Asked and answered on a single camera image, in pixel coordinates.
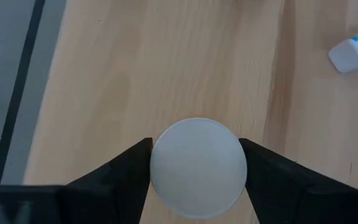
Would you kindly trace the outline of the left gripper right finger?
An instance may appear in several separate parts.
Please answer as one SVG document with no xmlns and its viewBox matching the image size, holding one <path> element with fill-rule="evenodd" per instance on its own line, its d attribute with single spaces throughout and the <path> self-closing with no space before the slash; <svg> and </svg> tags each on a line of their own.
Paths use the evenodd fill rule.
<svg viewBox="0 0 358 224">
<path fill-rule="evenodd" d="M 335 193 L 353 188 L 287 159 L 249 139 L 239 142 L 247 159 L 246 191 L 260 224 L 328 224 L 339 219 Z"/>
</svg>

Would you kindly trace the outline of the tall amber pill bottle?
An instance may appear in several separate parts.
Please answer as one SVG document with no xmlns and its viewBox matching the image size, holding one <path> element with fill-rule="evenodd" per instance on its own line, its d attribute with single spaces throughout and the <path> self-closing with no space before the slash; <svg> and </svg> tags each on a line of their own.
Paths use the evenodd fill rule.
<svg viewBox="0 0 358 224">
<path fill-rule="evenodd" d="M 239 139 L 208 118 L 176 122 L 157 139 L 150 179 L 158 198 L 187 218 L 212 218 L 228 211 L 247 181 L 247 159 Z"/>
</svg>

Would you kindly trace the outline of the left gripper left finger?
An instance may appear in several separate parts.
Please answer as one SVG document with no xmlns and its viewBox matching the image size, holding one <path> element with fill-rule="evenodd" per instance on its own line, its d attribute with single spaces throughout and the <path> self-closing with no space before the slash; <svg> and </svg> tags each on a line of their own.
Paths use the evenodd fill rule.
<svg viewBox="0 0 358 224">
<path fill-rule="evenodd" d="M 144 138 L 62 193 L 64 224 L 139 224 L 150 185 L 152 138 Z"/>
</svg>

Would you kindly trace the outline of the wooden shelf black metal legs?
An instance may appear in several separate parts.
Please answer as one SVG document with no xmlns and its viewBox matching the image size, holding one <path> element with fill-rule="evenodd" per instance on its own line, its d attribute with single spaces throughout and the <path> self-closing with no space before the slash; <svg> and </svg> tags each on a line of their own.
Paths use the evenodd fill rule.
<svg viewBox="0 0 358 224">
<path fill-rule="evenodd" d="M 358 188 L 358 0 L 67 0 L 24 183 L 66 184 L 192 117 Z"/>
</svg>

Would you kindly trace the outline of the white supplement facts bottle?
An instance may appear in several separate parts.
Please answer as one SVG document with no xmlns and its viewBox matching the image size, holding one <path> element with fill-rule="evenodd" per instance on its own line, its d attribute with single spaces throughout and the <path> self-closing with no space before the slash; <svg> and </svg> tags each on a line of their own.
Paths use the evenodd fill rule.
<svg viewBox="0 0 358 224">
<path fill-rule="evenodd" d="M 358 34 L 333 47 L 328 53 L 329 59 L 341 73 L 358 68 Z"/>
</svg>

